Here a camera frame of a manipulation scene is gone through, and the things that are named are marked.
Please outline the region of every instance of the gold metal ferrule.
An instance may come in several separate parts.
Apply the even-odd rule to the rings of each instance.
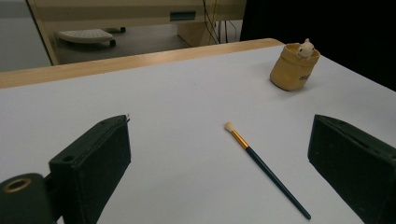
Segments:
[[[236,130],[231,131],[231,134],[244,149],[247,149],[248,143],[245,141],[245,139],[241,135],[239,135],[239,133]]]

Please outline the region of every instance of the yellow jar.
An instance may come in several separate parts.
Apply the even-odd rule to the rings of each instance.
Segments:
[[[314,49],[310,58],[299,58],[297,57],[299,47],[299,43],[285,45],[270,74],[270,80],[284,91],[301,89],[311,76],[320,57],[319,51]]]

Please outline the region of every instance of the small white figurine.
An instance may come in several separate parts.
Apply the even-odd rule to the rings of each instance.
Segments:
[[[307,60],[311,59],[312,54],[314,53],[314,45],[309,42],[309,38],[305,40],[303,44],[297,49],[297,58],[306,58]]]

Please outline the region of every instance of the cable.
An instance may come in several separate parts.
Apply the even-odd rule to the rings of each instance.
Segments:
[[[224,22],[225,42],[228,43],[227,21]]]
[[[206,10],[206,0],[202,0],[203,4],[204,4],[204,18],[205,18],[205,26],[207,31],[210,33],[210,35],[212,36],[213,41],[215,42],[215,44],[218,44],[218,42],[216,41],[216,39],[219,39],[219,37],[217,36],[216,32],[215,32],[215,26],[212,23],[212,20],[210,20],[209,14],[207,13]],[[210,26],[211,26],[211,30],[209,29],[209,27],[207,26],[207,22],[206,22],[206,18],[209,20]]]
[[[237,31],[236,31],[236,27],[233,25],[233,23],[231,22],[231,21],[228,21],[230,24],[231,24],[231,26],[233,26],[233,28],[235,29],[235,39],[236,39],[236,33],[237,33]]]

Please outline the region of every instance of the white table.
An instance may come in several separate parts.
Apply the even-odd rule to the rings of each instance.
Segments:
[[[269,74],[282,46],[0,90],[0,180],[129,114],[132,162],[99,223],[361,223],[309,163],[315,114],[396,146],[396,93],[321,56],[300,91]],[[224,130],[231,121],[308,221]]]

